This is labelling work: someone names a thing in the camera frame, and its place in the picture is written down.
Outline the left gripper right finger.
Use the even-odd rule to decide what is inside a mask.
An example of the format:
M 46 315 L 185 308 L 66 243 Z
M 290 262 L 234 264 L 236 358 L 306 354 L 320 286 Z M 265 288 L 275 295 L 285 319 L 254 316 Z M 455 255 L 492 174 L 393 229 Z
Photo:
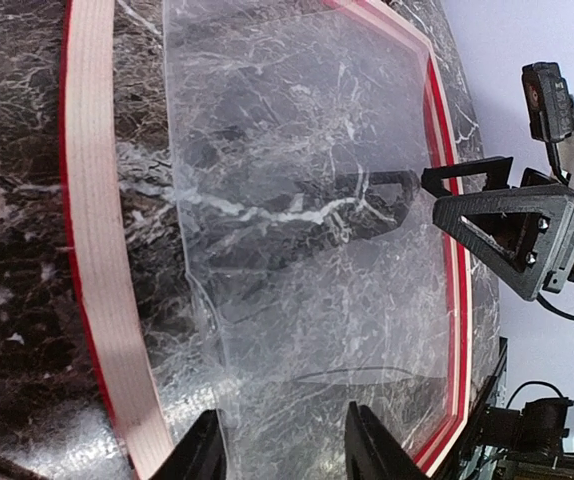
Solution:
M 344 445 L 348 479 L 428 479 L 372 410 L 355 401 L 348 405 Z

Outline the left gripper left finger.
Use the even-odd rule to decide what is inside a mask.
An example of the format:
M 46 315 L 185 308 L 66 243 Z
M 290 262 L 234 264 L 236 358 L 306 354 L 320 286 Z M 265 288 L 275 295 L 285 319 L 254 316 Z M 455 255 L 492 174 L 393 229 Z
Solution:
M 217 410 L 205 410 L 151 480 L 225 480 L 227 459 Z

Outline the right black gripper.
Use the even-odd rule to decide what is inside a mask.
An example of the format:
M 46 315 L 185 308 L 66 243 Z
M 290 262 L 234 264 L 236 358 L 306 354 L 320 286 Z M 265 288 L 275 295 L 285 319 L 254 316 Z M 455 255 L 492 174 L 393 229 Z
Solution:
M 531 168 L 520 188 L 508 189 L 512 164 L 512 157 L 494 156 L 426 168 L 421 186 L 448 196 L 436 200 L 434 224 L 534 301 L 574 282 L 574 190 Z M 475 176 L 484 179 L 483 191 L 461 195 L 457 181 Z

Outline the wooden picture frame red edge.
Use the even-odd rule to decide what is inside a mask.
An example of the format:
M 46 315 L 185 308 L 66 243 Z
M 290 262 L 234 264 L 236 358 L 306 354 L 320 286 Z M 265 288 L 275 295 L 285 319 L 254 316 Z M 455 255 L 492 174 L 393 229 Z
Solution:
M 60 66 L 59 151 L 69 261 L 87 344 L 134 479 L 154 479 L 173 446 L 140 327 L 117 175 L 113 90 L 114 1 L 67 1 Z M 472 368 L 469 254 L 444 240 L 453 333 L 449 402 L 413 457 L 435 474 L 463 432 Z

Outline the clear acrylic sheet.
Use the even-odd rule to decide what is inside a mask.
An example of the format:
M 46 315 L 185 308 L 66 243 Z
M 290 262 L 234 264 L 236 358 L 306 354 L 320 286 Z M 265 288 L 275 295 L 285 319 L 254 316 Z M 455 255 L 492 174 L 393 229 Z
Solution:
M 168 1 L 185 268 L 228 448 L 339 449 L 369 406 L 413 457 L 457 422 L 454 155 L 427 37 L 381 1 Z

